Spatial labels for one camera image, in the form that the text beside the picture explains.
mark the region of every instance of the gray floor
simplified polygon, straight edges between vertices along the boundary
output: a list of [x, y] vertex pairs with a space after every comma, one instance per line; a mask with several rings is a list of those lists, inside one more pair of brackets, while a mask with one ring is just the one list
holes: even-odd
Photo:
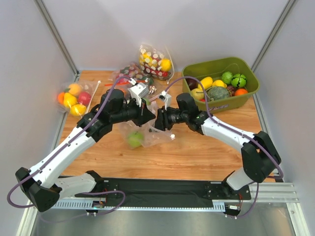
[[[250, 204], [243, 204], [245, 212]], [[49, 210], [57, 221], [84, 213]], [[81, 217], [48, 224], [36, 219], [32, 236], [294, 236], [286, 204], [257, 204], [246, 218], [232, 220], [222, 213], [118, 210], [104, 216]]]

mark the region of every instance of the green bin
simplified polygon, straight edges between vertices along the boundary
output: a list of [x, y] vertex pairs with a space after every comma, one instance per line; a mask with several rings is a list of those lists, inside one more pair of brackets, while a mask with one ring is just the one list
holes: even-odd
[[[248, 93], [240, 96], [208, 102], [211, 113], [222, 112], [241, 107], [246, 103], [250, 96], [258, 91], [259, 81], [250, 67], [242, 59], [231, 57], [188, 65], [182, 71], [183, 76], [193, 76], [198, 80], [202, 80], [203, 78], [210, 76], [214, 81], [221, 79], [221, 75], [225, 71], [230, 71], [233, 75], [237, 73], [244, 74], [247, 78], [245, 88]], [[183, 80], [183, 92], [190, 92], [186, 80]], [[205, 102], [198, 100], [195, 100], [195, 102], [200, 110], [206, 110]]]

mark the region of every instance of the melon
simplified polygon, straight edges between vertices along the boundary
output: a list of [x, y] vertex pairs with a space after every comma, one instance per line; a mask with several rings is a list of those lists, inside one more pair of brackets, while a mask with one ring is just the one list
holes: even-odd
[[224, 87], [211, 87], [208, 90], [210, 101], [216, 101], [230, 97], [230, 91]]

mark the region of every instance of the white wall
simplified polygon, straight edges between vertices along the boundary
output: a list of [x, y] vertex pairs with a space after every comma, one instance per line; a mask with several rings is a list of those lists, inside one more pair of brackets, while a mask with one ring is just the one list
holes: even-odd
[[311, 235], [315, 235], [315, 1], [299, 0], [259, 65], [258, 93], [282, 157], [286, 181], [293, 182]]
[[[23, 214], [6, 202], [14, 174], [49, 153], [62, 117], [57, 89], [74, 76], [32, 0], [0, 1], [0, 25], [0, 231], [13, 236]], [[13, 195], [27, 202], [20, 189]]]
[[287, 0], [44, 0], [79, 69], [113, 69], [142, 42], [178, 70], [237, 56], [252, 65]]

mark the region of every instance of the table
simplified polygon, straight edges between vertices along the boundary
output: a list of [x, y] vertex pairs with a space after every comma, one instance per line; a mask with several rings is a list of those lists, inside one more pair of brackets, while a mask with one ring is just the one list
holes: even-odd
[[[91, 104], [100, 102], [107, 90], [104, 84], [112, 83], [112, 71], [83, 71], [80, 80], [98, 81], [100, 84]], [[177, 107], [176, 96], [182, 92], [182, 81], [170, 89], [172, 107]], [[260, 124], [253, 98], [238, 109], [217, 113], [222, 121], [240, 129], [259, 132]], [[62, 140], [76, 126], [78, 117], [68, 116]], [[185, 124], [176, 124], [172, 132], [175, 140], [148, 148], [129, 149], [117, 126], [93, 147], [82, 153], [63, 175], [77, 176], [94, 170], [102, 177], [223, 180], [242, 166], [241, 155], [230, 146], [211, 137], [192, 132]]]

